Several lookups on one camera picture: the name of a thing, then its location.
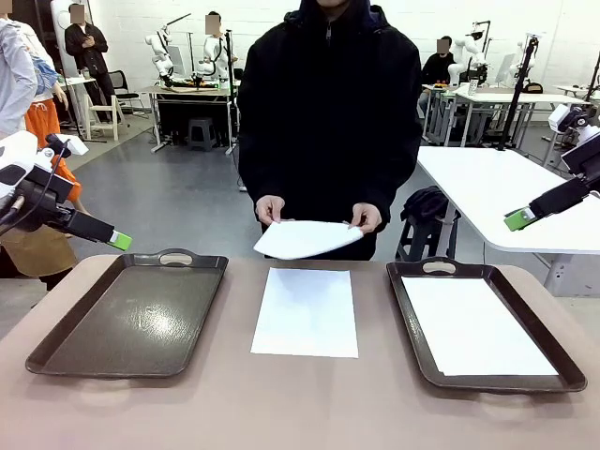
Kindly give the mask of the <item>person's right hand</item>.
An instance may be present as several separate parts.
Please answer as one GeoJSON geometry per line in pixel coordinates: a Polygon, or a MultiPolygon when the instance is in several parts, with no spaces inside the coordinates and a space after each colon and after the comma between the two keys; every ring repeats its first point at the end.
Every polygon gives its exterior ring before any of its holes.
{"type": "Polygon", "coordinates": [[[285,201],[281,197],[265,195],[256,202],[255,213],[261,224],[269,227],[281,221],[281,211],[284,206],[285,201]]]}

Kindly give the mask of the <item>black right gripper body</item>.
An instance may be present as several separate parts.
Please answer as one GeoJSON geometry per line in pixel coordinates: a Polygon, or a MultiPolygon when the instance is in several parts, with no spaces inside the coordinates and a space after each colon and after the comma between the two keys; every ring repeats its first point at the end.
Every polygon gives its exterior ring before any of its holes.
{"type": "Polygon", "coordinates": [[[599,192],[599,136],[595,135],[562,156],[568,171],[579,179],[580,187],[568,194],[570,206],[581,203],[590,193],[599,192]]]}

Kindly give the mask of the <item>person's left hand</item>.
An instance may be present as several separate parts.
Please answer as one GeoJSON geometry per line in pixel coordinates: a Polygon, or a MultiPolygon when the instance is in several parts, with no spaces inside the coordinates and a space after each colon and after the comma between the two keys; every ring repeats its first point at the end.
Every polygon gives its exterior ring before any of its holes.
{"type": "Polygon", "coordinates": [[[382,223],[382,215],[375,205],[360,202],[352,207],[350,227],[359,229],[362,234],[374,233],[382,223]]]}

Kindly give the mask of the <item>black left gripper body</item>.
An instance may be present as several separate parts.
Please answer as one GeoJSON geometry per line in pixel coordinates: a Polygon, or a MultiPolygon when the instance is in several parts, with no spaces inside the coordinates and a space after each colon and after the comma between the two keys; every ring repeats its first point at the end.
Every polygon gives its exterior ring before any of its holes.
{"type": "Polygon", "coordinates": [[[17,186],[1,194],[1,233],[31,233],[42,226],[71,232],[69,221],[74,210],[63,203],[72,188],[67,179],[35,168],[17,186]]]}

